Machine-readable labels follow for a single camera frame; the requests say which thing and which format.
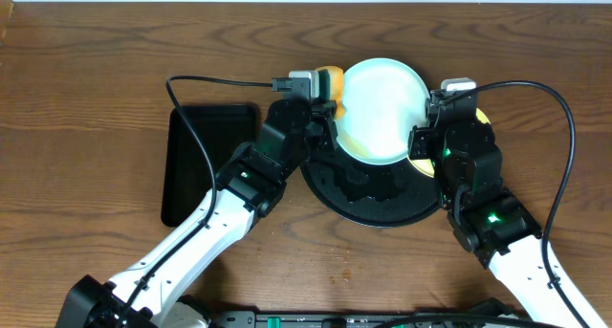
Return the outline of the light blue plate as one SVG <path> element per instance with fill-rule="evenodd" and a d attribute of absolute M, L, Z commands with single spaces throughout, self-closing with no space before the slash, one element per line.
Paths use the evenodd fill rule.
<path fill-rule="evenodd" d="M 428 89 L 406 64 L 390 58 L 361 61 L 344 74 L 336 120 L 339 146 L 353 159 L 388 165 L 407 159 L 408 135 L 426 124 Z"/>

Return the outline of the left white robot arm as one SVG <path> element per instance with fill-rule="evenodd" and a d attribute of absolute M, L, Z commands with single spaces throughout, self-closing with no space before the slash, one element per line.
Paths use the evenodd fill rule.
<path fill-rule="evenodd" d="M 159 327 L 179 297 L 225 249 L 282 199 L 287 178 L 317 146 L 335 145 L 333 101 L 274 102 L 255 142 L 244 142 L 199 206 L 157 247 L 105 283 L 81 278 L 59 327 Z"/>

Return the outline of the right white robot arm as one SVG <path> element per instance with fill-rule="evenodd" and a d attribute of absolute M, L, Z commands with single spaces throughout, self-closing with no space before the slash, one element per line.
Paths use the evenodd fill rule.
<path fill-rule="evenodd" d="M 544 230 L 501 177 L 502 153 L 476 97 L 432 91 L 418 102 L 407 143 L 430 161 L 452 231 L 536 322 L 602 327 L 604 321 L 560 265 Z"/>

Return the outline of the yellow plate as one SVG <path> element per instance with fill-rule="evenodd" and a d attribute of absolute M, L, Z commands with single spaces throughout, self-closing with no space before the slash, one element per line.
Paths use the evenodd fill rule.
<path fill-rule="evenodd" d="M 476 118 L 480 122 L 483 122 L 485 124 L 491 123 L 489 118 L 485 115 L 485 113 L 480 108 L 476 109 Z M 426 175 L 429 178 L 434 177 L 435 169 L 430 159 L 423 159 L 423 160 L 411 160 L 410 158 L 407 158 L 407 159 L 420 173 Z"/>

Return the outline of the green yellow sponge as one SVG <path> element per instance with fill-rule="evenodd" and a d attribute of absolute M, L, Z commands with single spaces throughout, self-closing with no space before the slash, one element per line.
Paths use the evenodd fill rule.
<path fill-rule="evenodd" d="M 341 119 L 346 110 L 342 104 L 344 91 L 344 71 L 337 66 L 323 66 L 316 68 L 319 75 L 319 97 L 323 101 L 332 101 L 336 104 L 335 120 Z"/>

